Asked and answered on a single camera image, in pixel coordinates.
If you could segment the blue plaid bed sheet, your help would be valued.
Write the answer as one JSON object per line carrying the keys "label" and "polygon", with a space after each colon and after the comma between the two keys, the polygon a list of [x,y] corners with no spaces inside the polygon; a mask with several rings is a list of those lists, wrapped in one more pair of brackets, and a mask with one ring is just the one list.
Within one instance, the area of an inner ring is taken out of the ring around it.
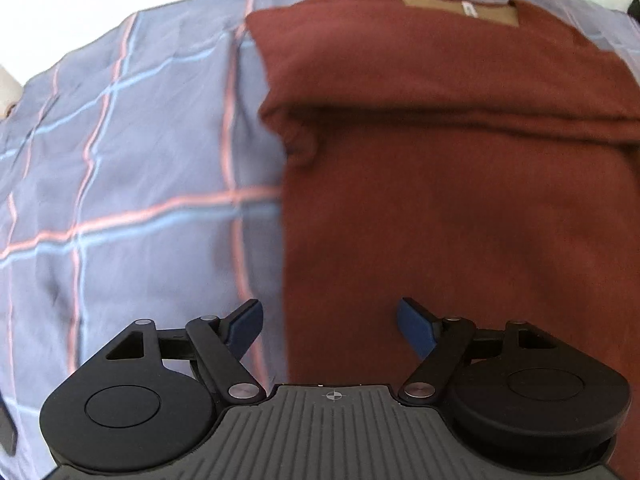
{"label": "blue plaid bed sheet", "polygon": [[[284,154],[257,117],[267,86],[243,21],[297,1],[132,14],[32,78],[2,122],[1,396],[18,434],[3,478],[53,469],[41,405],[136,318],[173,328],[256,296],[266,324],[244,363],[266,386],[288,377]],[[630,16],[527,1],[638,68]]]}

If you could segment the black smartphone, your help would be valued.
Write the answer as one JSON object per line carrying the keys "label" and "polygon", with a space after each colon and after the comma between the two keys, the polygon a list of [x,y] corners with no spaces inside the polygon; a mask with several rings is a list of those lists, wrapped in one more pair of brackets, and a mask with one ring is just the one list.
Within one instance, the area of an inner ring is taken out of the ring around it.
{"label": "black smartphone", "polygon": [[3,396],[0,396],[0,444],[9,456],[16,454],[17,438],[18,432],[14,419]]}

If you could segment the maroon long-sleeve sweater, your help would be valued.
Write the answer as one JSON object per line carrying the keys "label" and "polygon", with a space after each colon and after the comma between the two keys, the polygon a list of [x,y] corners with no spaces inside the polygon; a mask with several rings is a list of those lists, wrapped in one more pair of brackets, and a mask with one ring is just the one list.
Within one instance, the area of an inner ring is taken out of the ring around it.
{"label": "maroon long-sleeve sweater", "polygon": [[639,86],[531,3],[305,0],[247,28],[286,153],[291,382],[399,385],[402,297],[639,379]]}

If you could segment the white bedside furniture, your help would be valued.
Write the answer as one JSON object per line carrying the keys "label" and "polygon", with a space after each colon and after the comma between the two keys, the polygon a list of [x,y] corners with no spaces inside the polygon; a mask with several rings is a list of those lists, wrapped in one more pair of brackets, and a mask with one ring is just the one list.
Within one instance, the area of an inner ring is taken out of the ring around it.
{"label": "white bedside furniture", "polygon": [[23,86],[0,66],[0,119],[8,118],[23,95]]}

